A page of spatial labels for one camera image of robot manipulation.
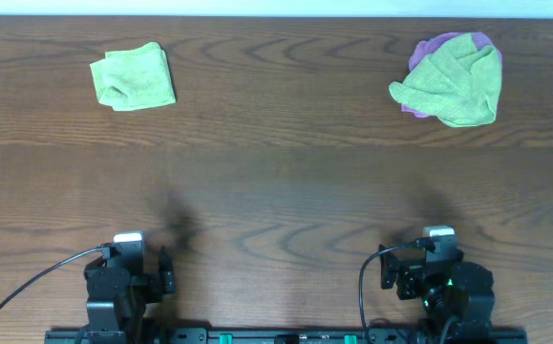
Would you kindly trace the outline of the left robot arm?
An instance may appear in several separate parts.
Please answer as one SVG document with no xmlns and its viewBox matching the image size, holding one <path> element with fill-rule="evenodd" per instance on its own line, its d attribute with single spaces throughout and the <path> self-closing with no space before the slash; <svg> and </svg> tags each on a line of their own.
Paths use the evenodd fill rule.
<svg viewBox="0 0 553 344">
<path fill-rule="evenodd" d="M 89 319 L 84 335 L 91 343 L 143 343 L 146 306 L 175 291 L 172 259 L 162 249 L 158 270 L 146 272 L 141 240 L 105 244 L 100 249 L 103 255 L 84 269 Z"/>
</svg>

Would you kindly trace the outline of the green microfiber cloth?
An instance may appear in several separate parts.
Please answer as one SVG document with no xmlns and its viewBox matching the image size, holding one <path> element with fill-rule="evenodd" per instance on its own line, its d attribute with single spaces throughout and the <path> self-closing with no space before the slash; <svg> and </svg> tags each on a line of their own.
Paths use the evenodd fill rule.
<svg viewBox="0 0 553 344">
<path fill-rule="evenodd" d="M 477 50 L 466 33 L 427 54 L 403 81 L 389 85 L 389 93 L 449 127 L 477 127 L 497 119 L 501 84 L 497 50 Z"/>
</svg>

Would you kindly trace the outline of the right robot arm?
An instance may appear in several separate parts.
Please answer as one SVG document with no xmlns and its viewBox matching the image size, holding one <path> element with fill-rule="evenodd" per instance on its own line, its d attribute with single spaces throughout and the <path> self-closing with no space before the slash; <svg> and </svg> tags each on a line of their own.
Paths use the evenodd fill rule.
<svg viewBox="0 0 553 344">
<path fill-rule="evenodd" d="M 495 343 L 491 314 L 494 277 L 483 266 L 463 260 L 454 234 L 418 238 L 398 248 L 418 248 L 422 259 L 401 260 L 397 247 L 379 247 L 381 288 L 396 288 L 401 300 L 420 299 L 426 317 L 410 343 Z"/>
</svg>

